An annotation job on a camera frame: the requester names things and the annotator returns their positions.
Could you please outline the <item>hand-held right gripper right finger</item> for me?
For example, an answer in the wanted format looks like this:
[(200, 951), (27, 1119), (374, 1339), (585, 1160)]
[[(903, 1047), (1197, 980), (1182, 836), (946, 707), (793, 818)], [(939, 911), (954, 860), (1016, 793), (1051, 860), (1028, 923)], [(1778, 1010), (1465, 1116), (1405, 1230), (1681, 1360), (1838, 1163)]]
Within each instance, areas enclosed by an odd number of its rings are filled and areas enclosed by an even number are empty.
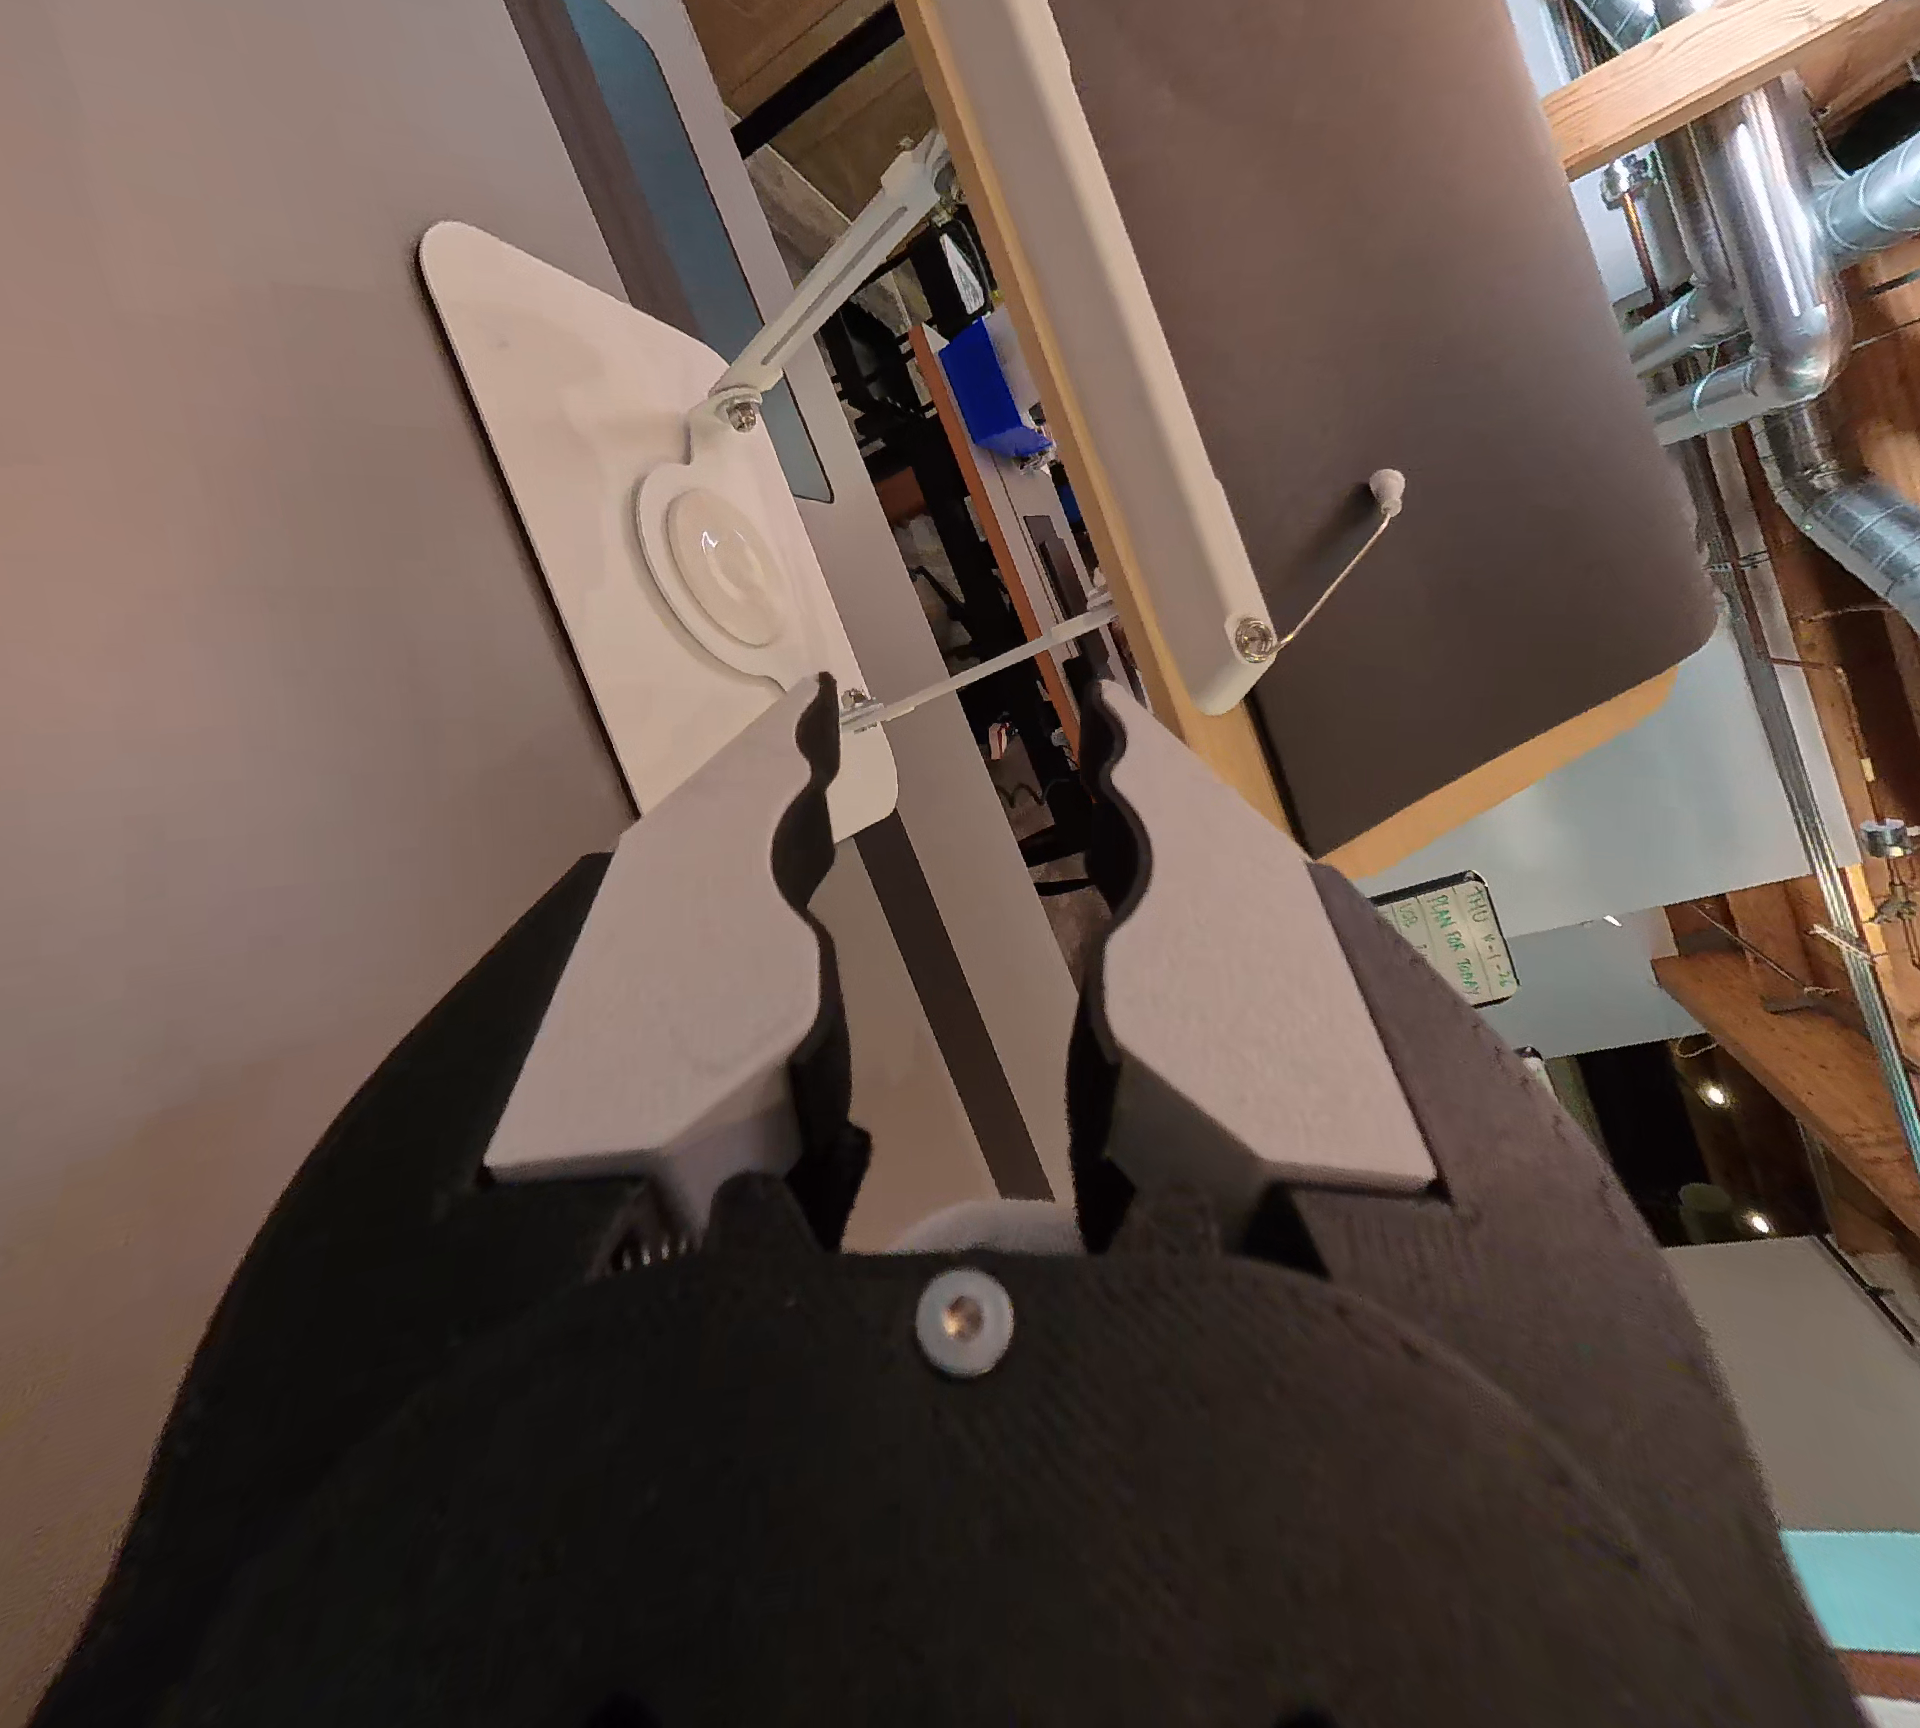
[(1437, 1192), (1308, 855), (1113, 684), (1084, 693), (1077, 734), (1085, 870), (1109, 911), (1067, 1042), (1084, 1247), (1168, 1195), (1262, 1251), (1294, 1189)]

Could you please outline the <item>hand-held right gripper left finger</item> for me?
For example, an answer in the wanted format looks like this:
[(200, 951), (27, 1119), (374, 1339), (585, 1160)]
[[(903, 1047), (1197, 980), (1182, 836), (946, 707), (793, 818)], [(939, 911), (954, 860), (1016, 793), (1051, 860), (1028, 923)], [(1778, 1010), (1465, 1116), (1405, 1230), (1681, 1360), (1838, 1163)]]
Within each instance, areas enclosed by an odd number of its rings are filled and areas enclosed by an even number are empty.
[(615, 841), (491, 1134), (500, 1182), (635, 1175), (707, 1231), (738, 1173), (841, 1240), (871, 1158), (851, 1119), (834, 867), (841, 710), (804, 675)]

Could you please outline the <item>whiteboard with green writing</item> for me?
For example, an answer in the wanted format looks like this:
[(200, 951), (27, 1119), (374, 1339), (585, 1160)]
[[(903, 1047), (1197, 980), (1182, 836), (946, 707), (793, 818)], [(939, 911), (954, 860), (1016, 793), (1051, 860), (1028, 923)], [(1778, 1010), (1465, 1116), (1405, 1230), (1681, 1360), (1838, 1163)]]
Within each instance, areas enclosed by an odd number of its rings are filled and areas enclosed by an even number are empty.
[(1486, 1010), (1517, 996), (1517, 961), (1491, 888), (1475, 870), (1400, 886), (1370, 901), (1468, 1005)]

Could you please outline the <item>wooden ceiling beam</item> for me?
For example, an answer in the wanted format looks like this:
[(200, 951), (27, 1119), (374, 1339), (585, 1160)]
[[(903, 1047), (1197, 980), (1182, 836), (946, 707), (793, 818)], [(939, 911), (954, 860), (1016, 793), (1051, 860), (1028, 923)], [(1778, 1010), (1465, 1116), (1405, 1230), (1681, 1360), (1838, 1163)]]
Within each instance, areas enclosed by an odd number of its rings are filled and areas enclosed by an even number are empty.
[(1569, 179), (1786, 73), (1818, 114), (1848, 119), (1916, 54), (1916, 0), (1719, 0), (1547, 92), (1554, 151)]
[(1796, 888), (1763, 883), (1672, 904), (1657, 985), (1910, 1234), (1918, 1178), (1907, 1132), (1840, 951), (1803, 932)]

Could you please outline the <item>blue plastic bin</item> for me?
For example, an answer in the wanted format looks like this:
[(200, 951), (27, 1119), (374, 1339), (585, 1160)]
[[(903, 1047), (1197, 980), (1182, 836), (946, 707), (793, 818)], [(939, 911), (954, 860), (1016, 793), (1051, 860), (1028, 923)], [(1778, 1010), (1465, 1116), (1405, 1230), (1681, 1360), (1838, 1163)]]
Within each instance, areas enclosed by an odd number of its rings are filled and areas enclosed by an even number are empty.
[(1003, 304), (996, 302), (958, 330), (936, 357), (978, 450), (1022, 468), (1056, 456), (1056, 444), (1044, 431), (1037, 381)]

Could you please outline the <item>teal sheet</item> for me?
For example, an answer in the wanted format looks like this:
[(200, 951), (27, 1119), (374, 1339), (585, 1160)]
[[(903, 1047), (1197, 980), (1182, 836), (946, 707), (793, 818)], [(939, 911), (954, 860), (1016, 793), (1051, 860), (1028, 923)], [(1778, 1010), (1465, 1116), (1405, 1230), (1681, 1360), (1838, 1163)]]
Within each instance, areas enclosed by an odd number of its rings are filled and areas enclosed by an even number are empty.
[(1918, 1531), (1788, 1528), (1781, 1544), (1835, 1649), (1918, 1655)]

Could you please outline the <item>shiny silver pipe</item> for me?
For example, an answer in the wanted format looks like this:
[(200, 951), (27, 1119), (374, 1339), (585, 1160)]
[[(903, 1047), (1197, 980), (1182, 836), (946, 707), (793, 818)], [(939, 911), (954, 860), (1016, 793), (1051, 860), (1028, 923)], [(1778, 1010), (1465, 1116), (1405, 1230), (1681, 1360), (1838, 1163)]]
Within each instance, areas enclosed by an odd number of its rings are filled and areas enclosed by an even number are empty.
[[(1719, 0), (1649, 1), (1663, 32)], [(1715, 232), (1694, 283), (1714, 319), (1694, 323), (1705, 339), (1732, 333), (1743, 347), (1729, 364), (1648, 404), (1655, 439), (1665, 445), (1814, 402), (1851, 339), (1835, 266), (1814, 228), (1801, 159), (1808, 111), (1788, 99), (1781, 78), (1686, 123), (1691, 193)]]

